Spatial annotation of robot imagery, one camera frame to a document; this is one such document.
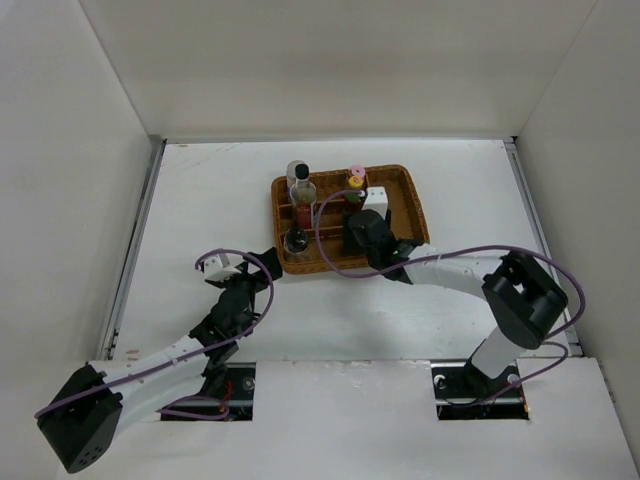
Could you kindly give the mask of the green red sauce bottle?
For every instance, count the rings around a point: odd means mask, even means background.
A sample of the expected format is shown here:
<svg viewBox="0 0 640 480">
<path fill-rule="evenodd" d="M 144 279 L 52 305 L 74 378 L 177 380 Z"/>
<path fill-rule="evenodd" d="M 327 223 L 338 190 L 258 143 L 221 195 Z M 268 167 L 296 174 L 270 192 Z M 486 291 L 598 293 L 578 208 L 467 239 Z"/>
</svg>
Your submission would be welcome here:
<svg viewBox="0 0 640 480">
<path fill-rule="evenodd" d="M 364 184 L 364 178 L 359 175 L 352 175 L 347 180 L 347 192 L 344 198 L 352 211 L 358 211 L 362 207 L 366 198 Z"/>
</svg>

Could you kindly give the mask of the pink-cap clear spice bottle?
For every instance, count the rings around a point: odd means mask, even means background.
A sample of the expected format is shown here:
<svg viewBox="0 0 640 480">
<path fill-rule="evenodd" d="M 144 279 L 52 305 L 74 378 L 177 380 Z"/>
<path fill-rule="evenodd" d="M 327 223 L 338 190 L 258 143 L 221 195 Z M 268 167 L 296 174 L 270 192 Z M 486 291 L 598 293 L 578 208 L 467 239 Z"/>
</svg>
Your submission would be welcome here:
<svg viewBox="0 0 640 480">
<path fill-rule="evenodd" d="M 361 166 L 361 165 L 352 165 L 349 169 L 348 169 L 348 175 L 350 177 L 360 177 L 362 179 L 366 178 L 366 169 Z"/>
</svg>

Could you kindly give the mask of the black-cap small pepper bottle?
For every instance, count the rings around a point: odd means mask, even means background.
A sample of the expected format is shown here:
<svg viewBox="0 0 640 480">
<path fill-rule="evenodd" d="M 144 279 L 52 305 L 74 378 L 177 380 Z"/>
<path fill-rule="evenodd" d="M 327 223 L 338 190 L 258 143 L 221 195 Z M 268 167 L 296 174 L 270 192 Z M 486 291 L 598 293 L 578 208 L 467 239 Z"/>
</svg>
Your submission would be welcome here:
<svg viewBox="0 0 640 480">
<path fill-rule="evenodd" d="M 310 260 L 309 236 L 299 226 L 291 227 L 283 238 L 284 259 L 288 263 L 302 263 Z"/>
</svg>

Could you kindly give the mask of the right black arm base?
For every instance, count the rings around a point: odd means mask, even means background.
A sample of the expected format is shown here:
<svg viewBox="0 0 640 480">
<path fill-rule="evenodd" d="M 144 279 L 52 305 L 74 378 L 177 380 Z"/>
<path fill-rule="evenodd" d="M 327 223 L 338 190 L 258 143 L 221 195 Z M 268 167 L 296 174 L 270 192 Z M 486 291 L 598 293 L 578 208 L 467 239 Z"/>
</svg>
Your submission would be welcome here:
<svg viewBox="0 0 640 480">
<path fill-rule="evenodd" d="M 463 361 L 430 365 L 436 414 L 441 421 L 528 420 L 523 388 L 515 363 L 489 379 Z"/>
</svg>

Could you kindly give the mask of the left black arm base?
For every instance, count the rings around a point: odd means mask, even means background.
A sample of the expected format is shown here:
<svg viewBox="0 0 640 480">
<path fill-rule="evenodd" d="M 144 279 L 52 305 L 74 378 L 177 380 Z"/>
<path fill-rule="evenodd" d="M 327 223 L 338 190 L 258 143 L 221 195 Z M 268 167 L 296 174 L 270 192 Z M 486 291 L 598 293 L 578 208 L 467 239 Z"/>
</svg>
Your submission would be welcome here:
<svg viewBox="0 0 640 480">
<path fill-rule="evenodd" d="M 243 422 L 253 419 L 256 364 L 231 363 L 199 393 L 160 411 L 161 421 Z"/>
</svg>

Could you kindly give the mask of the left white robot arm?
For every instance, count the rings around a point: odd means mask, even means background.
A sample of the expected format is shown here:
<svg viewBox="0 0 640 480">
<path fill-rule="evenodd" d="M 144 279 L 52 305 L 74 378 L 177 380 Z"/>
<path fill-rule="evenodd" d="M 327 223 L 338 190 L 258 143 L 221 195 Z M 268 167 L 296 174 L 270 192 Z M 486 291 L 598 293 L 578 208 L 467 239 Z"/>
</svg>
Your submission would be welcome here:
<svg viewBox="0 0 640 480">
<path fill-rule="evenodd" d="M 272 293 L 283 274 L 276 248 L 244 253 L 236 266 L 229 262 L 232 254 L 217 249 L 197 260 L 206 283 L 221 293 L 186 335 L 121 367 L 85 364 L 36 413 L 40 432 L 67 473 L 87 469 L 119 434 L 149 415 L 189 397 L 221 393 L 227 361 L 264 317 L 255 309 L 257 295 Z"/>
</svg>

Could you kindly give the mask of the silver-lid jar with blue label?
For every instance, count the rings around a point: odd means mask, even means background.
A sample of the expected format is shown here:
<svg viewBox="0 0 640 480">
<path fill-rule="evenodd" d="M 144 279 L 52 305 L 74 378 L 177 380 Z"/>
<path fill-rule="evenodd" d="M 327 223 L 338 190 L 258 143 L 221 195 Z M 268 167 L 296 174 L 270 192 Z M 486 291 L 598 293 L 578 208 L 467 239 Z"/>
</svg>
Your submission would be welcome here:
<svg viewBox="0 0 640 480">
<path fill-rule="evenodd" d="M 303 165 L 304 162 L 301 160 L 294 160 L 291 161 L 286 168 L 286 190 L 287 192 L 290 192 L 291 187 L 295 184 L 296 182 L 296 167 L 298 165 Z"/>
</svg>

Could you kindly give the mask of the tall dark vinegar bottle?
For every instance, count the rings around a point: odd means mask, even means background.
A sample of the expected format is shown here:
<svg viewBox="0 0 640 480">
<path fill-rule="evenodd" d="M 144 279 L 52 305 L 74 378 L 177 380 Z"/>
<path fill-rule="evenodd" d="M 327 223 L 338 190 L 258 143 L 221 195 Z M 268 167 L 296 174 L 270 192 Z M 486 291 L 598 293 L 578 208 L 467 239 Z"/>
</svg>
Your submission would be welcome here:
<svg viewBox="0 0 640 480">
<path fill-rule="evenodd" d="M 315 224 L 317 189 L 307 164 L 296 165 L 294 175 L 295 181 L 289 190 L 293 214 L 300 228 L 311 229 Z"/>
</svg>

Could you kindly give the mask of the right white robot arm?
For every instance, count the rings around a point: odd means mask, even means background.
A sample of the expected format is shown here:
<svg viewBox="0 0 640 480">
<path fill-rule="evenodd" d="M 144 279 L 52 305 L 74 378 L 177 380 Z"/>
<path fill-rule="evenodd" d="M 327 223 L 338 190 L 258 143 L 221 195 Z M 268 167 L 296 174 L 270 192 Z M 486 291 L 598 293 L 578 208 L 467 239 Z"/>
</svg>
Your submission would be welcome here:
<svg viewBox="0 0 640 480">
<path fill-rule="evenodd" d="M 418 240 L 398 239 L 373 210 L 346 221 L 346 229 L 368 264 L 390 281 L 446 288 L 487 303 L 496 327 L 471 354 L 464 384 L 489 394 L 500 375 L 526 351 L 538 349 L 568 303 L 568 297 L 530 253 L 509 249 L 502 256 L 447 256 Z"/>
</svg>

